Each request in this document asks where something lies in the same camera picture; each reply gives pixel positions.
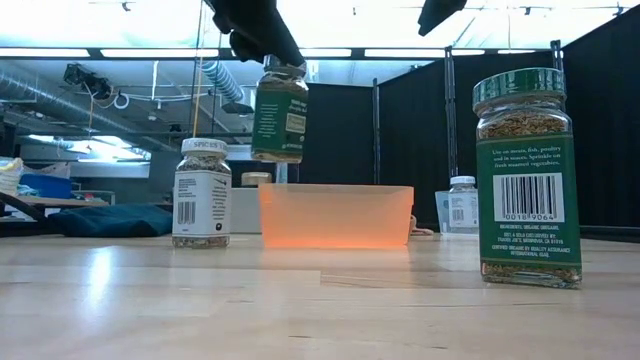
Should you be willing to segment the black hanging device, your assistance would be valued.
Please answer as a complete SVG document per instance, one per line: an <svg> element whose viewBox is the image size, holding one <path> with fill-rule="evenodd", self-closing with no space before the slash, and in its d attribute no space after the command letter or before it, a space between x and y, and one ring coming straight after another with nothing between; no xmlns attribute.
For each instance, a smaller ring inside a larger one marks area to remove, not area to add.
<svg viewBox="0 0 640 360"><path fill-rule="evenodd" d="M113 93L112 86L107 78L98 76L78 63L66 65L63 80L69 85L83 87L96 100L106 100Z"/></svg>

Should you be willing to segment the grey plastic bin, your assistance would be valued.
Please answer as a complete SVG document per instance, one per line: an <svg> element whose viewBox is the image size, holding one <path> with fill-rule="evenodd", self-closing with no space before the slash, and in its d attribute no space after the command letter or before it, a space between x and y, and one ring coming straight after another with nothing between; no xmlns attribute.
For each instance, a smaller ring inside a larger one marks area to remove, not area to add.
<svg viewBox="0 0 640 360"><path fill-rule="evenodd" d="M233 233L261 233L260 203L257 188L232 189L231 230Z"/></svg>

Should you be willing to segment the silver metal ventilation duct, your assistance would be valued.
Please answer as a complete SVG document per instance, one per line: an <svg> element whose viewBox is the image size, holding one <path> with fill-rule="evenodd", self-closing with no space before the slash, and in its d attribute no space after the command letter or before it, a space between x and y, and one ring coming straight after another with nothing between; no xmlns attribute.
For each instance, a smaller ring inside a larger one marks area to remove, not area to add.
<svg viewBox="0 0 640 360"><path fill-rule="evenodd" d="M141 135L142 129L128 120L94 106L88 96L76 96L56 88L50 81L15 67L0 66L0 99L25 101L44 115L98 130L119 132L119 137L132 138L145 149L176 150L174 144Z"/></svg>

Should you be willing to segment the blue storage box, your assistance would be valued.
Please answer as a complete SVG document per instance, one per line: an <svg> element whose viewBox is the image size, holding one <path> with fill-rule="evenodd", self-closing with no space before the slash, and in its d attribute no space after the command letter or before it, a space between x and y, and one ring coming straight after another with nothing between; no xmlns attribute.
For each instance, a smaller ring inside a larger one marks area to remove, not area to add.
<svg viewBox="0 0 640 360"><path fill-rule="evenodd" d="M36 190L39 197L69 199L72 195L72 182L66 178L51 175L23 174L20 184Z"/></svg>

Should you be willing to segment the dark blue cloth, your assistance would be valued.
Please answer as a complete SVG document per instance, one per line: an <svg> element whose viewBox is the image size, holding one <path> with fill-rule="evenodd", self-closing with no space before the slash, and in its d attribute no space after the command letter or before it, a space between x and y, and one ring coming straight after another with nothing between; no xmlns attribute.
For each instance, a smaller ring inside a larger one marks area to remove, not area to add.
<svg viewBox="0 0 640 360"><path fill-rule="evenodd" d="M171 212L152 204L120 204L62 210L48 216L67 237L158 237L172 232Z"/></svg>

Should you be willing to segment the ceiling light strip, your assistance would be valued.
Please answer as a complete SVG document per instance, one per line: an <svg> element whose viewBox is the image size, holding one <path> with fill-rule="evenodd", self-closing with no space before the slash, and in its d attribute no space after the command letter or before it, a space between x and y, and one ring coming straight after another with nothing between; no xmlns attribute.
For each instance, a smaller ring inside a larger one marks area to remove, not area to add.
<svg viewBox="0 0 640 360"><path fill-rule="evenodd" d="M66 48L0 48L0 57L71 57L85 58L90 54L86 49Z"/></svg>
<svg viewBox="0 0 640 360"><path fill-rule="evenodd" d="M191 49L191 48L167 48L167 49L101 49L100 53L107 58L215 58L219 56L217 49Z"/></svg>
<svg viewBox="0 0 640 360"><path fill-rule="evenodd" d="M444 58L444 49L366 49L364 56L368 58ZM452 49L453 56L483 55L484 50Z"/></svg>
<svg viewBox="0 0 640 360"><path fill-rule="evenodd" d="M349 58L352 50L349 48L302 48L300 53L305 58Z"/></svg>

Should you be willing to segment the white lid spice jar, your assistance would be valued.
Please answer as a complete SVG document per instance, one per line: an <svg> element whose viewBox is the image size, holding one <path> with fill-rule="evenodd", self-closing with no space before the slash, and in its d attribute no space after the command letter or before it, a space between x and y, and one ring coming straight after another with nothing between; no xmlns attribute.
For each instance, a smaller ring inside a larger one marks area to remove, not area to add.
<svg viewBox="0 0 640 360"><path fill-rule="evenodd" d="M232 189L227 144L188 138L181 153L174 176L172 243L176 248L225 248L231 236Z"/></svg>
<svg viewBox="0 0 640 360"><path fill-rule="evenodd" d="M450 179L448 192L449 231L456 234L479 233L478 192L473 176Z"/></svg>

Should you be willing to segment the green lid spice jar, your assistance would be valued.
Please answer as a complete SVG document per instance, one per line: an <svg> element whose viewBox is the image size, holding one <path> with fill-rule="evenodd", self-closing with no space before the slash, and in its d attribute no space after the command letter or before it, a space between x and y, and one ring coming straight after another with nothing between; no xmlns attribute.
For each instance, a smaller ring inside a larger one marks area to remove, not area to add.
<svg viewBox="0 0 640 360"><path fill-rule="evenodd" d="M572 123L564 74L532 67L473 88L481 276L576 289L582 282Z"/></svg>
<svg viewBox="0 0 640 360"><path fill-rule="evenodd" d="M302 161L309 93L305 76L305 63L293 66L274 55L265 58L256 88L251 143L254 160Z"/></svg>

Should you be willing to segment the tan lid spice jar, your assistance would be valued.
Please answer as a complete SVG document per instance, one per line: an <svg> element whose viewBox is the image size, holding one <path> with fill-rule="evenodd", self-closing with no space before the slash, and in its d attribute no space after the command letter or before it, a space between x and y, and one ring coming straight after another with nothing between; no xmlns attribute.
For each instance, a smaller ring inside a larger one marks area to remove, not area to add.
<svg viewBox="0 0 640 360"><path fill-rule="evenodd" d="M241 186L257 188L260 184L273 182L273 176L269 172L245 172L241 175Z"/></svg>

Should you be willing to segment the black curtain partition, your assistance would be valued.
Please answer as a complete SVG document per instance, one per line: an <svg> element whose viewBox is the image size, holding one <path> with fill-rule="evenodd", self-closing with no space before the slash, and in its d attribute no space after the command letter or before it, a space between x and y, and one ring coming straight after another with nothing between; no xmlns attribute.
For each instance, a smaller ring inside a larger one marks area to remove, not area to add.
<svg viewBox="0 0 640 360"><path fill-rule="evenodd" d="M417 67L379 86L380 183L411 186L412 214L437 229L435 193L449 181L444 61Z"/></svg>
<svg viewBox="0 0 640 360"><path fill-rule="evenodd" d="M370 87L311 84L299 181L374 183Z"/></svg>
<svg viewBox="0 0 640 360"><path fill-rule="evenodd" d="M580 235L640 243L640 5L563 53Z"/></svg>

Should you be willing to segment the pink striped cloth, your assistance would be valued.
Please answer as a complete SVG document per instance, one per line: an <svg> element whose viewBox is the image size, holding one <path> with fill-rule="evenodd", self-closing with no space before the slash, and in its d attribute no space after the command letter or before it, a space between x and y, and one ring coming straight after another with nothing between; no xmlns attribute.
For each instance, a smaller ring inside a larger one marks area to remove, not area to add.
<svg viewBox="0 0 640 360"><path fill-rule="evenodd" d="M434 231L428 228L420 228L417 223L417 218L412 215L410 218L410 236L432 236Z"/></svg>

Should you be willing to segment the clear plastic container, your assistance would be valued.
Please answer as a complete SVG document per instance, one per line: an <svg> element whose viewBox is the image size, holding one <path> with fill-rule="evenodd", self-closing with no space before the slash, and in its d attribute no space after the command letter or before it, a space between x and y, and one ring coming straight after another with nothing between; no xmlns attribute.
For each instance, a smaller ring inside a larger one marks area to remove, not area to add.
<svg viewBox="0 0 640 360"><path fill-rule="evenodd" d="M440 232L456 234L449 231L448 192L438 191L435 193L435 198Z"/></svg>

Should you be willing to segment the orange translucent plastic bin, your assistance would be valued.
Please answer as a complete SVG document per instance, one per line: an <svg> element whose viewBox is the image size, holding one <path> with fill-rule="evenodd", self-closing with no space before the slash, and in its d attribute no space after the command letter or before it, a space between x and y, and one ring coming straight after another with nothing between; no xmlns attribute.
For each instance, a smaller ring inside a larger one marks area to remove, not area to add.
<svg viewBox="0 0 640 360"><path fill-rule="evenodd" d="M399 248L409 238L414 189L262 184L258 198L268 248Z"/></svg>

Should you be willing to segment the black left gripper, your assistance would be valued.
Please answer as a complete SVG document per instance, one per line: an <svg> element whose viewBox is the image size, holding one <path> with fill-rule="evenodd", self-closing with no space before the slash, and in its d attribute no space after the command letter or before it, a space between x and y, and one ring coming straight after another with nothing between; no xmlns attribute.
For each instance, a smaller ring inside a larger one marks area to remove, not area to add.
<svg viewBox="0 0 640 360"><path fill-rule="evenodd" d="M304 63L298 45L281 20L276 0L203 0L212 20L242 62L264 63L273 55L286 65Z"/></svg>

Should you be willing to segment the pale yellow bag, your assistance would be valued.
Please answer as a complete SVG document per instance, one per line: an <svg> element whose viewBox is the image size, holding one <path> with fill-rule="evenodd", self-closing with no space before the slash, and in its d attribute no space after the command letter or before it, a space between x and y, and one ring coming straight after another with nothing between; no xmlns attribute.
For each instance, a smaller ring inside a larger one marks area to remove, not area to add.
<svg viewBox="0 0 640 360"><path fill-rule="evenodd" d="M15 196L23 172L21 158L0 157L0 192Z"/></svg>

